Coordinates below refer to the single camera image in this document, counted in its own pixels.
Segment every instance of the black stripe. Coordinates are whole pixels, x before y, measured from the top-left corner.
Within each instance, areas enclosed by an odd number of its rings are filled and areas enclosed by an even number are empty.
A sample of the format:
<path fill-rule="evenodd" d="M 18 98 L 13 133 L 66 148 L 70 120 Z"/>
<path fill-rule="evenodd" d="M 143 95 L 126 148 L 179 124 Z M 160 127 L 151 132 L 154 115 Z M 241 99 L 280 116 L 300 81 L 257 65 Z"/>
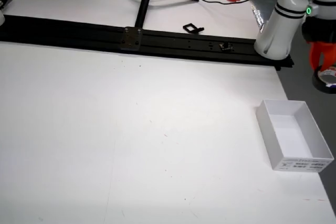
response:
<path fill-rule="evenodd" d="M 306 12 L 305 10 L 290 10 L 290 9 L 284 8 L 283 6 L 279 5 L 279 3 L 277 3 L 277 7 L 280 10 L 284 10 L 285 12 L 293 13 L 293 14 L 304 14 Z"/>
<path fill-rule="evenodd" d="M 277 8 L 274 8 L 274 10 L 277 12 L 277 14 L 281 15 L 282 17 L 285 17 L 285 18 L 291 18 L 291 19 L 300 19 L 300 18 L 303 18 L 304 15 L 301 15 L 301 16 L 289 16 L 285 13 L 282 13 L 281 11 L 279 11 Z"/>
<path fill-rule="evenodd" d="M 313 0 L 314 4 L 322 5 L 322 6 L 336 6 L 336 2 L 325 2 L 320 0 Z"/>

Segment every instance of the white surface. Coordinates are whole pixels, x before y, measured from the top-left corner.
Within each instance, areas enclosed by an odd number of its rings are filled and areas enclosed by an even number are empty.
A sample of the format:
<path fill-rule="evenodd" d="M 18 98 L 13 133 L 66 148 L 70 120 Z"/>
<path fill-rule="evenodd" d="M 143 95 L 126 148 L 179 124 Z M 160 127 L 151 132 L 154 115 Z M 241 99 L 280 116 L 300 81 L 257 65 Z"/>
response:
<path fill-rule="evenodd" d="M 333 161 L 305 102 L 263 100 L 256 114 L 273 169 L 320 172 Z"/>
<path fill-rule="evenodd" d="M 293 115 L 271 115 L 275 133 L 286 157 L 312 157 L 301 128 Z"/>
<path fill-rule="evenodd" d="M 137 9 L 14 0 L 7 13 L 126 26 Z M 248 4 L 148 17 L 257 31 Z M 0 91 L 0 223 L 335 222 L 318 174 L 270 167 L 255 108 L 286 99 L 274 68 L 1 43 Z"/>
<path fill-rule="evenodd" d="M 134 25 L 139 5 L 140 0 L 14 0 L 5 13 L 124 27 Z M 204 27 L 204 35 L 256 38 L 258 34 L 250 3 L 151 0 L 143 28 L 185 33 L 182 26 L 189 23 Z"/>

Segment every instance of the white box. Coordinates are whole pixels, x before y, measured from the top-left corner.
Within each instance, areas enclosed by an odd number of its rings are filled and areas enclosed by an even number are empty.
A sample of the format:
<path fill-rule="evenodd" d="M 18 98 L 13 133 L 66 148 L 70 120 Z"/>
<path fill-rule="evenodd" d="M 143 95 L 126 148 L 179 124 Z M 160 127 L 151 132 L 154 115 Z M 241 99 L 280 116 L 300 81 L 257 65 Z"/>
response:
<path fill-rule="evenodd" d="M 256 114 L 274 170 L 320 172 L 334 160 L 305 102 L 263 100 Z"/>

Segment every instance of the small black object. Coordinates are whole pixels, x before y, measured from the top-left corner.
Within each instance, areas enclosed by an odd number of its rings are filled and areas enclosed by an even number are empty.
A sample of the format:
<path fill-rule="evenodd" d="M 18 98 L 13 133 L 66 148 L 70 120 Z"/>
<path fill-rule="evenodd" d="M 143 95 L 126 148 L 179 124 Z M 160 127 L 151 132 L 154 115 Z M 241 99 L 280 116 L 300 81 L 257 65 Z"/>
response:
<path fill-rule="evenodd" d="M 0 5 L 0 10 L 5 7 L 5 5 L 7 4 L 7 2 L 8 2 L 8 0 L 0 0 L 0 3 L 2 3 L 2 5 Z"/>
<path fill-rule="evenodd" d="M 223 42 L 219 44 L 219 48 L 223 51 L 223 52 L 231 52 L 234 51 L 233 50 L 233 45 L 229 42 Z"/>
<path fill-rule="evenodd" d="M 327 83 L 325 83 L 324 81 L 322 81 L 319 77 L 319 71 L 321 70 L 322 66 L 319 66 L 314 74 L 313 74 L 313 77 L 312 77 L 312 82 L 313 82 L 313 85 L 314 87 L 323 92 L 323 93 L 326 93 L 326 94 L 336 94 L 336 86 L 333 85 L 333 86 L 328 86 Z"/>
<path fill-rule="evenodd" d="M 141 46 L 142 29 L 138 27 L 125 27 L 120 41 L 121 50 L 138 51 Z"/>
<path fill-rule="evenodd" d="M 194 24 L 190 23 L 188 25 L 183 26 L 183 29 L 186 30 L 190 34 L 199 34 L 201 31 L 204 31 L 204 27 L 197 28 Z"/>

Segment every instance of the metal bracket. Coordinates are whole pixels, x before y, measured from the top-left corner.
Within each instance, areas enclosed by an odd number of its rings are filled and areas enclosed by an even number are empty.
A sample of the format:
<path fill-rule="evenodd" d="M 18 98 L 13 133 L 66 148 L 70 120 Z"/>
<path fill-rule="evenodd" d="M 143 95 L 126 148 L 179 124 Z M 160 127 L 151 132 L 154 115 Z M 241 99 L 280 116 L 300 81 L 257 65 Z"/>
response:
<path fill-rule="evenodd" d="M 139 51 L 142 39 L 142 29 L 125 27 L 120 41 L 121 50 Z"/>

